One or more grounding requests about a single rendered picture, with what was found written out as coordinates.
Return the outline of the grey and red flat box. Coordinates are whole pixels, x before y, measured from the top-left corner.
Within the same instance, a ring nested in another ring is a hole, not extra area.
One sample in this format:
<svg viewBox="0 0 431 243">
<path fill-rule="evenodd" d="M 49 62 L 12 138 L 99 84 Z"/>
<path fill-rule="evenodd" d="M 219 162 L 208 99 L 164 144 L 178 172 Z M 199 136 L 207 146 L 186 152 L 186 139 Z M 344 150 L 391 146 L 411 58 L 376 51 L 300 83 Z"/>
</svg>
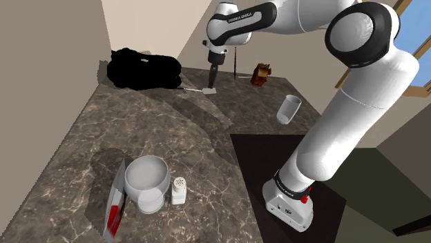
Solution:
<svg viewBox="0 0 431 243">
<path fill-rule="evenodd" d="M 126 203 L 126 191 L 124 188 L 125 170 L 126 161 L 123 159 L 117 170 L 108 196 L 103 232 L 105 243 L 113 243 L 115 234 L 118 230 L 124 213 L 124 207 Z"/>
</svg>

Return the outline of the brown boxy object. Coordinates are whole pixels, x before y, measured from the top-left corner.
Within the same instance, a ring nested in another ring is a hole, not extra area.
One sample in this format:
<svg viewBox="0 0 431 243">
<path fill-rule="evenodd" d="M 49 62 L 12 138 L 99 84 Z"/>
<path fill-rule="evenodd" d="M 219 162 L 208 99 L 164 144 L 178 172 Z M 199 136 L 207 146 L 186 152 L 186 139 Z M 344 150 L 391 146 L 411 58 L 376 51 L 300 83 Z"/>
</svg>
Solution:
<svg viewBox="0 0 431 243">
<path fill-rule="evenodd" d="M 267 77 L 271 74 L 271 68 L 269 64 L 258 64 L 253 71 L 250 83 L 252 86 L 262 87 L 267 81 Z"/>
</svg>

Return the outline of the black bulky rounded object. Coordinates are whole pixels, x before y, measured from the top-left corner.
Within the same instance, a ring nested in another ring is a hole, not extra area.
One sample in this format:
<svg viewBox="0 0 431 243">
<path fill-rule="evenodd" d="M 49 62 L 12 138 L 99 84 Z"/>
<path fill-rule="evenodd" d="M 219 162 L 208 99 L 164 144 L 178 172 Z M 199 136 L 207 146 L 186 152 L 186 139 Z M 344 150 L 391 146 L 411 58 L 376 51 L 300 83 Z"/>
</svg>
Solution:
<svg viewBox="0 0 431 243">
<path fill-rule="evenodd" d="M 107 77 L 118 88 L 176 89 L 182 84 L 180 62 L 171 56 L 148 55 L 130 48 L 111 51 Z"/>
</svg>

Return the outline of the white footed bowl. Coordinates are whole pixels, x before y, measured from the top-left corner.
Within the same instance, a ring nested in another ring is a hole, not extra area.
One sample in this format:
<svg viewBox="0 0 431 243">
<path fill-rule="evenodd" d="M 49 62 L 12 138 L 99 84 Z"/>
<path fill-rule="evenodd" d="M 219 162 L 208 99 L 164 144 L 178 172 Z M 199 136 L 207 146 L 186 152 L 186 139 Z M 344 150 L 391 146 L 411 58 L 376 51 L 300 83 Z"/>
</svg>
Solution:
<svg viewBox="0 0 431 243">
<path fill-rule="evenodd" d="M 170 184 L 170 171 L 158 156 L 145 155 L 132 161 L 125 172 L 125 191 L 143 214 L 159 211 Z"/>
</svg>

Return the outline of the white shaker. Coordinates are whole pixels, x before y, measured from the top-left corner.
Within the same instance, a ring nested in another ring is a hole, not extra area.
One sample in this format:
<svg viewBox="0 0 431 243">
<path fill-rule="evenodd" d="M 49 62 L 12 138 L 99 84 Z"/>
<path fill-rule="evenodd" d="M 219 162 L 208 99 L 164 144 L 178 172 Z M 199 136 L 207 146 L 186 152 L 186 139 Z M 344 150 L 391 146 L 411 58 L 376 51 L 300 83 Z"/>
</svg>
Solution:
<svg viewBox="0 0 431 243">
<path fill-rule="evenodd" d="M 186 180 L 176 177 L 171 185 L 171 203 L 173 205 L 184 204 L 186 201 Z"/>
</svg>

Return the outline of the white cup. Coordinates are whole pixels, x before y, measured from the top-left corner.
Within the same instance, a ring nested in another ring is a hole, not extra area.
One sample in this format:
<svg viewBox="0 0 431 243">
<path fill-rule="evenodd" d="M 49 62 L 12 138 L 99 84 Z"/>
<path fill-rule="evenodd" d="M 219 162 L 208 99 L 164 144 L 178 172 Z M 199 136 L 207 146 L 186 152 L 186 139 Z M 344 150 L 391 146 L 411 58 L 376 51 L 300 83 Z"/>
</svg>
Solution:
<svg viewBox="0 0 431 243">
<path fill-rule="evenodd" d="M 302 101 L 295 95 L 286 95 L 276 114 L 276 119 L 279 123 L 287 125 L 295 116 Z"/>
</svg>

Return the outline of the dark robot stand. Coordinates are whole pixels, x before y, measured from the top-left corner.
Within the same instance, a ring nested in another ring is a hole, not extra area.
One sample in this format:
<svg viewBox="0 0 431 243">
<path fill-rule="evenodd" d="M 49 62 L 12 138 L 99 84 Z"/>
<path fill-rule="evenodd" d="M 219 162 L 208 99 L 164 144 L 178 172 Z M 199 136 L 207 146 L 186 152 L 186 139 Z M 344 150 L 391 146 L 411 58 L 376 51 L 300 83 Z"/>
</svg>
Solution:
<svg viewBox="0 0 431 243">
<path fill-rule="evenodd" d="M 311 226 L 299 233 L 265 207 L 263 184 L 287 161 L 302 135 L 232 134 L 253 211 L 264 243 L 335 243 L 346 199 L 322 182 L 312 184 L 314 203 Z"/>
</svg>

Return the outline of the wood framed window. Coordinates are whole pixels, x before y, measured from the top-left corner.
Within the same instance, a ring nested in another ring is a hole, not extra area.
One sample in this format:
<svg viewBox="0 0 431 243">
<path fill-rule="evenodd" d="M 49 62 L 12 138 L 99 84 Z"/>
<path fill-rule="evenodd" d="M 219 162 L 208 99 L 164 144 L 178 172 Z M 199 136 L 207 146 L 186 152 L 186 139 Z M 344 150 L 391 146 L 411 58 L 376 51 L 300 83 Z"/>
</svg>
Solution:
<svg viewBox="0 0 431 243">
<path fill-rule="evenodd" d="M 401 18 L 395 46 L 412 54 L 420 69 L 403 96 L 431 95 L 431 0 L 397 0 L 393 7 Z"/>
</svg>

